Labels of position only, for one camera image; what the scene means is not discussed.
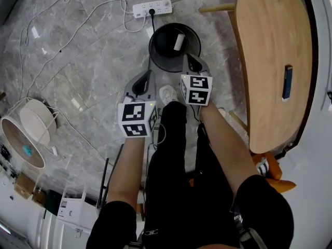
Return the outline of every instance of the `white wall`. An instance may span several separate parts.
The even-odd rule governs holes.
[[[14,191],[13,184],[3,184],[3,174],[0,173],[0,220],[19,234],[27,237],[31,221],[43,210],[40,206],[22,198]]]
[[[284,194],[293,210],[291,248],[324,249],[332,239],[332,8],[328,0],[312,0],[319,36],[319,74],[310,116],[300,143],[280,161],[283,179],[297,184]]]

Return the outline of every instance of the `black pants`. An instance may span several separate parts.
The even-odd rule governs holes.
[[[186,106],[171,102],[162,112],[166,138],[151,158],[146,182],[146,248],[198,248],[207,244],[238,245],[232,213],[233,193],[198,126],[194,187],[184,168]],[[165,133],[159,128],[158,141]]]

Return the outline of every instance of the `orange object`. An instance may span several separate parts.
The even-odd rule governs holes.
[[[269,173],[273,179],[280,180],[282,176],[282,171],[279,167],[279,163],[275,159],[274,155],[271,152],[264,153],[266,160],[269,164]]]
[[[252,160],[255,165],[261,162],[262,158],[266,158],[269,164],[269,174],[273,179],[280,180],[282,176],[282,171],[279,167],[279,163],[275,159],[274,155],[271,152],[266,152],[263,154],[256,154],[252,157]]]
[[[189,180],[189,184],[190,184],[191,187],[193,187],[193,179]]]
[[[266,181],[268,181],[270,186],[272,186],[279,193],[287,192],[296,186],[296,184],[291,181],[274,180],[270,178],[266,178]]]

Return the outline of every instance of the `forearm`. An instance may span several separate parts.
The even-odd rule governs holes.
[[[248,177],[258,174],[250,153],[241,137],[222,117],[212,102],[201,108],[201,119],[212,151],[236,195],[240,185]]]
[[[123,201],[136,210],[142,177],[144,142],[144,138],[126,139],[109,182],[107,202]]]

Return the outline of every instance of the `white sneaker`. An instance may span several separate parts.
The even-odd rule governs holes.
[[[170,85],[161,87],[159,90],[159,95],[160,95],[161,101],[163,102],[163,104],[165,104],[165,106],[172,101],[178,102],[176,91]]]

